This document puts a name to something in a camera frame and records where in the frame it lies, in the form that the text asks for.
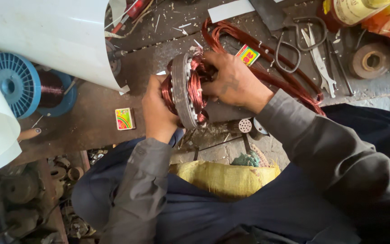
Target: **hand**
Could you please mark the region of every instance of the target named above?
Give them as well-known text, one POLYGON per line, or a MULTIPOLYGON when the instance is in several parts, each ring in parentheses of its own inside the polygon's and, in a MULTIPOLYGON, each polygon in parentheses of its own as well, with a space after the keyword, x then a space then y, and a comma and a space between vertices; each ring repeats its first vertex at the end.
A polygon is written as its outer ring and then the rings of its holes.
POLYGON ((162 99, 160 84, 166 75, 152 75, 147 86, 147 92, 142 99, 145 120, 146 138, 154 138, 168 143, 177 129, 178 116, 171 113, 162 99))
POLYGON ((274 93, 263 85, 238 57, 205 52, 203 61, 219 70, 216 80, 202 85, 202 93, 230 105, 244 106, 258 114, 274 93))

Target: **printed number 28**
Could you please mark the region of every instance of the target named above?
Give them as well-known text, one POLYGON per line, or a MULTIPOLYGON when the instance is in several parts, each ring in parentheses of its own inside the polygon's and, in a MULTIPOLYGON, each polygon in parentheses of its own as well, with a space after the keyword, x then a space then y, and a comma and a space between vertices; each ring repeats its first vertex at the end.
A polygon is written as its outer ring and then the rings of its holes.
POLYGON ((243 58, 243 62, 249 63, 249 62, 251 61, 251 58, 253 58, 253 54, 252 54, 251 52, 248 52, 248 53, 246 54, 246 57, 243 58))

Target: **workbench surface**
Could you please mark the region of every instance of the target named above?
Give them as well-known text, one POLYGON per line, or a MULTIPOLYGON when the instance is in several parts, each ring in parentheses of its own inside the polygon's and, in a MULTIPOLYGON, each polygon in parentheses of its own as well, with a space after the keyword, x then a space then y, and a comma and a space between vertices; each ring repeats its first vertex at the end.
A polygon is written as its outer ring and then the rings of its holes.
MULTIPOLYGON (((125 39, 113 38, 111 41, 117 49, 129 51, 127 56, 122 59, 122 71, 116 80, 120 85, 129 85, 130 92, 120 96, 117 91, 90 82, 78 82, 78 98, 73 110, 57 118, 42 118, 36 126, 42 129, 42 133, 36 138, 20 143, 23 152, 13 163, 33 162, 41 158, 99 148, 144 136, 145 126, 141 99, 146 91, 149 75, 165 70, 166 64, 176 55, 184 52, 192 53, 189 49, 191 46, 196 46, 194 39, 203 45, 204 49, 208 49, 200 32, 202 23, 209 17, 207 9, 232 1, 174 1, 173 10, 172 1, 165 0, 160 3, 152 13, 144 17, 143 22, 138 24, 131 35, 125 39), (179 26, 188 23, 191 25, 183 28, 188 36, 172 28, 178 29, 179 26), (118 108, 133 109, 136 129, 117 130, 114 111, 118 108)), ((319 3, 318 1, 291 3, 291 6, 284 10, 292 17, 314 15, 319 3)), ((241 30, 248 32, 263 43, 267 43, 270 47, 276 46, 276 40, 270 36, 267 27, 256 12, 237 16, 230 21, 241 30)), ((132 26, 128 20, 125 30, 121 30, 117 34, 124 35, 130 31, 132 26)), ((320 33, 318 29, 314 31, 316 36, 317 33, 320 33)), ((356 90, 356 95, 348 96, 344 80, 334 71, 334 80, 337 81, 339 90, 335 92, 334 99, 330 98, 328 93, 323 90, 325 99, 322 106, 390 96, 390 73, 373 80, 357 80, 350 76, 347 65, 359 32, 359 27, 342 29, 341 41, 335 44, 335 49, 341 55, 341 62, 349 74, 352 89, 356 90)), ((366 33, 361 46, 381 39, 375 34, 366 33)), ((284 40, 295 42, 294 33, 285 33, 284 40)), ((237 53, 242 46, 241 43, 226 36, 221 39, 221 43, 232 54, 237 53)), ((295 62, 296 57, 291 50, 282 48, 280 52, 295 62)), ((274 71, 274 68, 269 67, 269 64, 262 65, 269 69, 269 72, 279 75, 274 71)), ((313 64, 309 52, 302 52, 299 67, 308 77, 314 79, 315 84, 321 84, 320 75, 316 71, 316 66, 313 64)), ((31 128, 40 116, 40 114, 34 113, 27 119, 19 120, 22 130, 31 128)))

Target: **stone floor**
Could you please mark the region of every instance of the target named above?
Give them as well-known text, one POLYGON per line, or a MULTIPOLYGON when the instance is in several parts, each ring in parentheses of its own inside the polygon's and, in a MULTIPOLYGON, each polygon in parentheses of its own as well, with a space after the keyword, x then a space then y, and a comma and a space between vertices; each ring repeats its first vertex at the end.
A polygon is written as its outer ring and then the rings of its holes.
MULTIPOLYGON (((381 108, 390 111, 390 97, 368 99, 349 103, 355 106, 381 108)), ((171 163, 191 162, 194 160, 195 147, 201 150, 209 146, 222 143, 224 141, 237 138, 241 135, 230 134, 222 131, 221 125, 209 125, 207 128, 197 131, 188 131, 182 143, 173 149, 171 163)), ((282 148, 282 144, 273 137, 264 136, 260 141, 252 140, 270 161, 275 161, 279 167, 284 169, 289 163, 289 159, 282 148)), ((200 151, 198 160, 206 160, 221 164, 230 164, 240 153, 245 152, 243 140, 236 140, 223 143, 221 145, 200 151)))

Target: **blue wire spool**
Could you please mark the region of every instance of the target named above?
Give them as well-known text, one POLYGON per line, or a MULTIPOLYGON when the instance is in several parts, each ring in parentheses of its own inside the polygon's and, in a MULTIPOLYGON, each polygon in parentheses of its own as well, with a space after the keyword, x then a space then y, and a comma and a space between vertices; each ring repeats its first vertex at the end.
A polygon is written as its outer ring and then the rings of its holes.
POLYGON ((20 55, 0 53, 0 89, 16 118, 30 116, 39 105, 39 75, 34 65, 20 55))
MULTIPOLYGON (((64 90, 68 89, 72 77, 54 69, 49 72, 58 76, 64 90)), ((78 94, 73 86, 56 107, 38 107, 42 96, 39 74, 29 60, 14 53, 0 53, 0 90, 19 119, 30 116, 35 110, 47 117, 65 114, 73 108, 78 94)))

